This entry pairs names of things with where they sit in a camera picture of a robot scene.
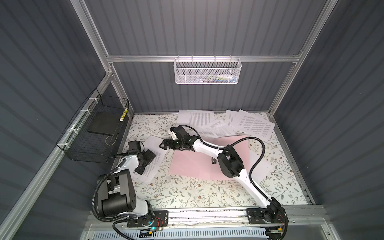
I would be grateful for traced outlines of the pink paper folder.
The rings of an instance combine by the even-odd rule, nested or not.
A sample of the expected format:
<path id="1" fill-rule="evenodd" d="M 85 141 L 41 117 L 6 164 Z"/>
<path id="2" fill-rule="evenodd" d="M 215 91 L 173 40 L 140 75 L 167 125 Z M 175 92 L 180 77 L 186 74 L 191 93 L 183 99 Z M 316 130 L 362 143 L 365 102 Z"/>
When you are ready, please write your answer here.
<path id="1" fill-rule="evenodd" d="M 208 139 L 210 143 L 219 146 L 227 146 L 246 136 L 231 136 L 216 139 Z M 243 141 L 236 146 L 235 150 L 241 157 L 247 171 L 251 168 L 249 142 Z M 209 181 L 227 181 L 219 166 L 212 164 L 212 157 L 203 153 L 193 151 L 174 151 L 173 159 L 169 168 L 169 175 L 191 177 Z"/>

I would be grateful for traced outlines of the white sheet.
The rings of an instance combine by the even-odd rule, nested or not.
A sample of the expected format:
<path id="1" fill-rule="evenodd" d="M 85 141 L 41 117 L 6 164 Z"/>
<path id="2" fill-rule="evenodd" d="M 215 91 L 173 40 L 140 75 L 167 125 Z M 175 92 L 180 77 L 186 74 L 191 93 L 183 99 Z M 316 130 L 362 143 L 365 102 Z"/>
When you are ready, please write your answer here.
<path id="1" fill-rule="evenodd" d="M 249 157 L 250 157 L 250 168 L 249 168 L 250 170 L 251 167 L 259 159 L 259 155 L 256 152 L 250 150 Z M 259 184 L 262 180 L 264 180 L 268 176 L 268 174 L 272 169 L 273 169 L 272 163 L 263 158 L 253 170 L 253 173 L 252 173 L 253 180 Z"/>

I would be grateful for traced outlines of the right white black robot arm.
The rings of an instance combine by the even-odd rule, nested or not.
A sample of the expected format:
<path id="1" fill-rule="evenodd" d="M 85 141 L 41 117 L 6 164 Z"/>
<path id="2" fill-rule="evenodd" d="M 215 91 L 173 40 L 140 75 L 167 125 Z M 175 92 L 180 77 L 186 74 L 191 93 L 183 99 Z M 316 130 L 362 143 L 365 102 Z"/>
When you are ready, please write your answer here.
<path id="1" fill-rule="evenodd" d="M 265 154 L 264 142 L 256 137 L 245 137 L 225 147 L 218 146 L 202 139 L 199 132 L 187 125 L 179 125 L 169 129 L 168 139 L 164 139 L 159 147 L 163 150 L 193 151 L 210 156 L 217 160 L 221 172 L 228 178 L 238 182 L 259 207 L 259 218 L 267 223 L 280 221 L 285 226 L 288 225 L 288 218 L 285 209 L 274 197 L 264 191 L 253 179 L 252 173 L 256 166 L 261 162 Z M 262 145 L 262 154 L 258 160 L 247 171 L 243 160 L 236 152 L 235 146 L 247 140 L 258 141 Z"/>

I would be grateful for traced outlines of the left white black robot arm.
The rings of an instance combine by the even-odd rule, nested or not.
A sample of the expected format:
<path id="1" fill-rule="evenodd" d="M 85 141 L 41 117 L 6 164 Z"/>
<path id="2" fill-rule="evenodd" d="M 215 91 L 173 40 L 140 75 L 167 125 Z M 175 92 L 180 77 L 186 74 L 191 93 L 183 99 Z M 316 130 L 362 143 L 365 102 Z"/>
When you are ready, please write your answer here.
<path id="1" fill-rule="evenodd" d="M 140 141 L 128 142 L 128 150 L 109 156 L 114 159 L 112 170 L 99 176 L 92 196 L 92 213 L 102 222 L 114 222 L 130 216 L 135 219 L 152 219 L 153 208 L 148 201 L 136 196 L 132 177 L 142 175 L 156 154 L 145 150 Z"/>

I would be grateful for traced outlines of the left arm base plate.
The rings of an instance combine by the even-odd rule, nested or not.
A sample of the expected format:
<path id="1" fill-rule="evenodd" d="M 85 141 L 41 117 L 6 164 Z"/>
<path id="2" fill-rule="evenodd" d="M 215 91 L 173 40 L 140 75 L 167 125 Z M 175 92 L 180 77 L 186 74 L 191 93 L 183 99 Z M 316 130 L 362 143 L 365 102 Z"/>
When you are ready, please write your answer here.
<path id="1" fill-rule="evenodd" d="M 169 219 L 169 211 L 154 210 L 145 216 L 138 219 L 129 221 L 127 223 L 128 228 L 141 228 L 141 227 L 167 227 Z"/>

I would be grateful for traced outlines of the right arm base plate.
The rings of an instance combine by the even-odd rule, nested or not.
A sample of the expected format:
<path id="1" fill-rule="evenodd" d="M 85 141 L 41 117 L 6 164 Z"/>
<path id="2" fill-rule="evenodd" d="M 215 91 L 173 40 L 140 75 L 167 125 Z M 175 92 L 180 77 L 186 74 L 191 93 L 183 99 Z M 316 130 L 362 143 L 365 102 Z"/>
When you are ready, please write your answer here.
<path id="1" fill-rule="evenodd" d="M 246 209 L 246 214 L 250 224 L 287 225 L 289 223 L 289 219 L 284 208 L 248 208 Z"/>

